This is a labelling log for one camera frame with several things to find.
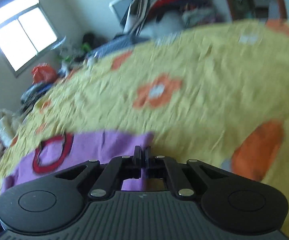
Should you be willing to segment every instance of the red plastic bag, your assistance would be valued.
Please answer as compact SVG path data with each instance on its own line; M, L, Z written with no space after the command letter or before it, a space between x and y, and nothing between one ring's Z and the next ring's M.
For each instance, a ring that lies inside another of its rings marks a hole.
M31 73L33 74L33 84L41 81L53 83L58 78L56 71L47 63L35 66Z

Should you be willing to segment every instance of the round pad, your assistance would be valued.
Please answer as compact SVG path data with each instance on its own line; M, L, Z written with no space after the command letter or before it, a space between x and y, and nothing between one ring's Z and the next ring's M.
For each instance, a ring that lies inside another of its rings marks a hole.
M236 191L229 196L228 200L232 207L246 212L257 211L265 205L265 198L251 190Z
M52 208L57 201L55 195L43 190L35 190L24 194L19 199L19 205L26 211L42 212Z
M288 213L288 202L281 192L240 177L214 180L202 196L201 207L220 228L241 234L278 230Z
M84 200L69 180L51 175L8 189L0 196L0 221L21 233L59 230L82 211Z

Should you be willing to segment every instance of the yellow bedspread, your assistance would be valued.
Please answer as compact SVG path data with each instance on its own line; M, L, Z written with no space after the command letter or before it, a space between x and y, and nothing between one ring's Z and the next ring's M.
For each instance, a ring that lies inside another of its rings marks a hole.
M258 125L275 118L284 122L285 138L263 182L289 201L287 34L241 21L187 30L171 44L140 44L111 69L119 54L91 72L76 72L41 98L0 161L0 189L23 156L65 131L153 131L153 153L220 167ZM159 100L150 100L154 95ZM50 105L41 110L45 102ZM289 236L289 214L283 232Z

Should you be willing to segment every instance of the window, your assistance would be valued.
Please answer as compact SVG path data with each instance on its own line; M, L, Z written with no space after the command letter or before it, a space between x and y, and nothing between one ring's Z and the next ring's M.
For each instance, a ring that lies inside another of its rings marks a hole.
M39 0L11 0L0 6L0 48L15 71L57 39Z

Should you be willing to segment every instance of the orange flower pattern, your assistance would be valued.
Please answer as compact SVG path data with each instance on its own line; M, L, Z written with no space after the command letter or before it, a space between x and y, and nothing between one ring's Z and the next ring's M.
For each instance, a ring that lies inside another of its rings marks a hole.
M40 125L37 129L36 129L36 134L41 133L44 128L46 127L46 123L43 123L42 125Z
M121 54L114 58L111 66L111 70L117 70L121 67L122 63L125 62L132 54L132 50L127 51L126 53Z
M10 144L10 146L9 147L12 147L12 146L14 146L16 143L17 143L17 141L18 141L18 138L19 138L19 136L18 135L16 135L13 139L12 139L12 141L11 141L11 144Z
M43 109L47 108L49 105L51 105L51 100L44 102L41 109L40 109L40 114L42 114Z
M73 77L73 75L78 71L78 69L73 69L71 70L71 72L69 73L69 75L67 75L65 78L59 78L55 83L56 84L62 84L65 83L67 80L69 80L70 78Z
M283 136L283 123L278 120L258 126L233 153L232 171L248 179L261 181L278 154Z
M134 101L133 107L141 108L147 102L152 108L163 106L171 100L173 92L179 90L181 84L181 80L171 79L163 73L152 83L138 88L138 98Z
M267 20L266 27L275 32L284 33L289 36L289 26L282 20Z

